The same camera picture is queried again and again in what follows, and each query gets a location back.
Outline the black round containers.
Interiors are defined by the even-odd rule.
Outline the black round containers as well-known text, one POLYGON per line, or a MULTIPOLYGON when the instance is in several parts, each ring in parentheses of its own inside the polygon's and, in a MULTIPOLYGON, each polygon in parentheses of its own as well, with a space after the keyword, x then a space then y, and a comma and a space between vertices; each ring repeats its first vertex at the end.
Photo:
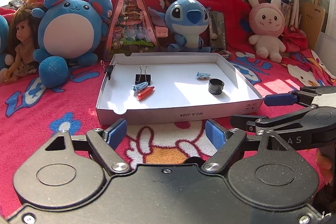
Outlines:
POLYGON ((219 95, 222 93, 224 88, 224 82, 220 79, 211 78, 209 79, 209 92, 213 95, 219 95))

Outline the blue shark hair clip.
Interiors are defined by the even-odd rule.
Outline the blue shark hair clip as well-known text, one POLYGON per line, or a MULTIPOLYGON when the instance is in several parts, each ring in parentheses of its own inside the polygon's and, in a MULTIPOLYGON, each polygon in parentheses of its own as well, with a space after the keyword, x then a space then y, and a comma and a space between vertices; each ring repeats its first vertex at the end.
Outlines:
POLYGON ((132 85, 132 89, 135 93, 139 93, 140 91, 146 89, 147 87, 148 87, 148 82, 147 81, 145 81, 143 83, 132 85))

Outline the white shallow cardboard box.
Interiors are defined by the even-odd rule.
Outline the white shallow cardboard box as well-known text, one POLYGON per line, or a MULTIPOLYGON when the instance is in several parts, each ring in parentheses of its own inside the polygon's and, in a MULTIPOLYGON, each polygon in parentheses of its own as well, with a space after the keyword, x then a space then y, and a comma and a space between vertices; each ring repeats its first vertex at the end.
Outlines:
POLYGON ((228 117, 256 112, 263 98, 254 86, 217 53, 133 53, 116 54, 116 66, 104 77, 96 103, 101 124, 123 118, 128 124, 170 123, 228 117), (139 66, 147 65, 154 91, 139 101, 132 89, 139 66), (209 73, 224 82, 221 94, 209 92, 209 73))

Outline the small blue shark clip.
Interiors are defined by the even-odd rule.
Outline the small blue shark clip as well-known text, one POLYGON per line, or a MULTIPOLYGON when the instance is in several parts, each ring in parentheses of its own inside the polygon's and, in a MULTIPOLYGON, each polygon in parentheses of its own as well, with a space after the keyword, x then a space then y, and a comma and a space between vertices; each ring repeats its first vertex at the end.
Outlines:
POLYGON ((199 80, 208 80, 210 78, 210 74, 209 73, 202 73, 202 72, 197 72, 196 74, 196 78, 199 80))

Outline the large black binder clip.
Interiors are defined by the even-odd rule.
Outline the large black binder clip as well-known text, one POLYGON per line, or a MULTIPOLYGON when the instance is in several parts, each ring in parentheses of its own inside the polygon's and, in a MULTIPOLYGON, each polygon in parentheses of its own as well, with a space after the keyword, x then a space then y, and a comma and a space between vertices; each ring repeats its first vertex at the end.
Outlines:
POLYGON ((147 74, 147 65, 140 65, 139 66, 140 72, 135 75, 135 84, 142 84, 147 83, 148 85, 151 84, 151 75, 147 74))

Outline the small black binder clip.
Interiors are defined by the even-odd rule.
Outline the small black binder clip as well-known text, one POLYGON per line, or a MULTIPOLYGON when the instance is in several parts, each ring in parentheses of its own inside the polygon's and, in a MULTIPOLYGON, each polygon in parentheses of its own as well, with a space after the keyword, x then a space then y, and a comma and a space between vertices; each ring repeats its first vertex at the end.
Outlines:
POLYGON ((101 61, 100 61, 100 64, 101 64, 101 66, 102 66, 103 69, 104 69, 105 77, 107 77, 108 80, 110 80, 110 79, 111 79, 112 72, 113 72, 113 70, 114 70, 114 67, 115 67, 116 64, 117 64, 117 61, 116 61, 114 64, 106 65, 106 64, 104 63, 104 61, 101 60, 101 61))

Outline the pink bunny plush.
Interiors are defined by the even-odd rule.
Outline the pink bunny plush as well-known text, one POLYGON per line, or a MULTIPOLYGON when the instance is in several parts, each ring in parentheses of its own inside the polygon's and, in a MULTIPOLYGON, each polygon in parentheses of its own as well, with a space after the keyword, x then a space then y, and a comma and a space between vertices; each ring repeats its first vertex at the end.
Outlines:
POLYGON ((249 13, 249 26, 254 33, 249 37, 249 43, 254 46, 257 56, 280 63, 281 54, 286 51, 286 46, 278 38, 285 28, 281 0, 271 0, 269 3, 259 3, 258 0, 248 1, 252 6, 249 13))

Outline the red cartoon blanket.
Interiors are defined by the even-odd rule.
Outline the red cartoon blanket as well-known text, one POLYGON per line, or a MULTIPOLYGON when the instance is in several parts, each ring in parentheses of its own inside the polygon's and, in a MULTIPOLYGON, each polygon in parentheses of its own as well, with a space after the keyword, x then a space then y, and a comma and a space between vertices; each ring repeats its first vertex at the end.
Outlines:
MULTIPOLYGON (((173 0, 144 0, 162 11, 173 0)), ((255 56, 242 26, 250 5, 242 0, 198 0, 224 15, 230 62, 265 96, 286 93, 301 86, 334 85, 335 67, 305 50, 283 58, 281 63, 255 56)), ((38 75, 1 85, 1 216, 21 203, 13 188, 13 175, 41 145, 59 130, 84 134, 98 128, 96 101, 104 68, 101 64, 75 68, 57 89, 45 88, 38 75)), ((192 156, 207 159, 215 148, 206 139, 203 121, 129 126, 118 153, 131 165, 180 163, 192 156)))

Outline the dark photo card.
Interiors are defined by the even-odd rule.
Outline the dark photo card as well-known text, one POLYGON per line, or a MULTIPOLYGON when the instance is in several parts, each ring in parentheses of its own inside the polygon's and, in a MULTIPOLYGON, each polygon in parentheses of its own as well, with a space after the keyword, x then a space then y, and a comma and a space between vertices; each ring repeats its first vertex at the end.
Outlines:
POLYGON ((216 51, 226 50, 226 32, 224 24, 224 15, 218 11, 210 11, 210 45, 216 51))

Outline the triangular pink toy package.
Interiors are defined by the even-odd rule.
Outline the triangular pink toy package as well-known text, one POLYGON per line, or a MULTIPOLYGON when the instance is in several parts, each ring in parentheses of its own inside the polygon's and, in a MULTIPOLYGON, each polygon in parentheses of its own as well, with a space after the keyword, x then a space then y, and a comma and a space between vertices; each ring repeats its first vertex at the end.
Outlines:
POLYGON ((119 53, 160 50, 144 0, 117 0, 106 37, 104 60, 109 61, 119 53))

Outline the round blue mouse plush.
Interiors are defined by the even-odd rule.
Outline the round blue mouse plush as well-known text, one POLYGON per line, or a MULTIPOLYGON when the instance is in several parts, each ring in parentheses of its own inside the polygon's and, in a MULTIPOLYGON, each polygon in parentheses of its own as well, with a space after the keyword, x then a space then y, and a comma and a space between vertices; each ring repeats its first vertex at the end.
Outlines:
POLYGON ((95 65, 96 48, 108 32, 111 0, 44 0, 43 8, 31 14, 40 19, 38 49, 33 58, 39 64, 42 84, 55 88, 69 77, 69 66, 95 65))

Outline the blue Stitch plush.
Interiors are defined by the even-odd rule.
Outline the blue Stitch plush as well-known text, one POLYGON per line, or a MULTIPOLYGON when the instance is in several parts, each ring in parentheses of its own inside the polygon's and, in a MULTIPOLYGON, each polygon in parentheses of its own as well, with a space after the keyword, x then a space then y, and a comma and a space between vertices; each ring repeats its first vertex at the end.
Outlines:
POLYGON ((152 8, 148 12, 154 25, 166 27, 174 34, 175 42, 166 45, 169 52, 211 52, 201 38, 209 26, 209 12, 197 0, 176 0, 166 12, 152 8))

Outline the Doraemon plush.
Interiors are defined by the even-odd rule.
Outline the Doraemon plush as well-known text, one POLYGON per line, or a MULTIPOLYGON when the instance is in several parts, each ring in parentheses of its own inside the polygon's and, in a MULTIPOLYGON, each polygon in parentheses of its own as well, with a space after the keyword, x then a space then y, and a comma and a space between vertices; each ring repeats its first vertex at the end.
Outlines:
POLYGON ((9 25, 7 23, 7 20, 2 15, 0 15, 0 36, 1 36, 0 69, 9 68, 14 62, 14 57, 6 52, 8 34, 9 34, 9 25))

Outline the brown haired doll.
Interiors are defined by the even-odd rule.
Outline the brown haired doll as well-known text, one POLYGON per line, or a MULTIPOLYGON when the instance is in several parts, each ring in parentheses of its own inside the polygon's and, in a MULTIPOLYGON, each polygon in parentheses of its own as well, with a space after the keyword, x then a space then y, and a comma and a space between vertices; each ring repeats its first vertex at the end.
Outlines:
POLYGON ((8 46, 15 53, 14 62, 4 73, 4 83, 11 84, 22 77, 36 73, 38 62, 34 50, 38 48, 39 20, 32 16, 32 8, 21 8, 9 25, 8 46))

